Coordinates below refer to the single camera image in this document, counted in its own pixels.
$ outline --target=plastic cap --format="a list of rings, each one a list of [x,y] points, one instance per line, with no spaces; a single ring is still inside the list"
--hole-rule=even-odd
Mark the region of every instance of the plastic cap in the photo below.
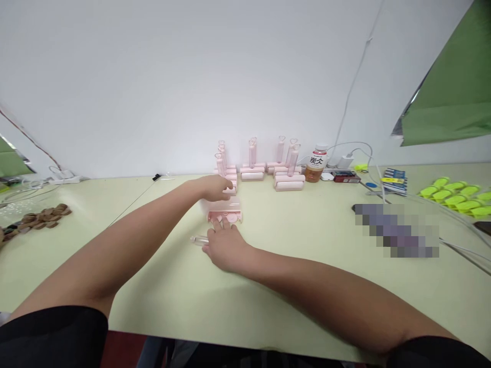
[[[316,144],[316,149],[324,151],[328,148],[329,146],[325,143],[317,143]]]

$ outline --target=beverage bottle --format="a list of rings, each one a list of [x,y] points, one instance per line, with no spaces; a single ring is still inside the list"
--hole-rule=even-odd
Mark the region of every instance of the beverage bottle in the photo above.
[[[318,182],[322,175],[322,170],[327,165],[327,144],[317,143],[315,150],[307,162],[305,170],[305,180],[308,182]]]

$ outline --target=charger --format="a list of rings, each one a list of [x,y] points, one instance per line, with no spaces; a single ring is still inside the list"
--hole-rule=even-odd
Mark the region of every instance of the charger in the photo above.
[[[341,157],[336,167],[338,169],[347,169],[349,168],[352,162],[353,162],[353,153],[348,153],[347,155]]]

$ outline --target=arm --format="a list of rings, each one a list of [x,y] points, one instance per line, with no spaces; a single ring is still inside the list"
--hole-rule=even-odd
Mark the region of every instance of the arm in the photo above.
[[[201,198],[227,200],[232,183],[218,175],[190,180],[104,230],[54,271],[12,313],[81,305],[109,316],[118,290],[159,249],[184,214]]]
[[[367,351],[384,354],[419,336],[456,338],[386,289],[339,268],[253,248],[237,227],[213,223],[203,251],[219,268],[285,295],[321,325]]]

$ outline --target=green fabric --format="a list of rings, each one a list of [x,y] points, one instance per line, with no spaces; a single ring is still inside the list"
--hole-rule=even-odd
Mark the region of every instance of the green fabric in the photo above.
[[[0,177],[32,174],[32,171],[24,164],[7,142],[0,138]]]
[[[402,125],[403,146],[491,134],[491,1],[471,5]]]

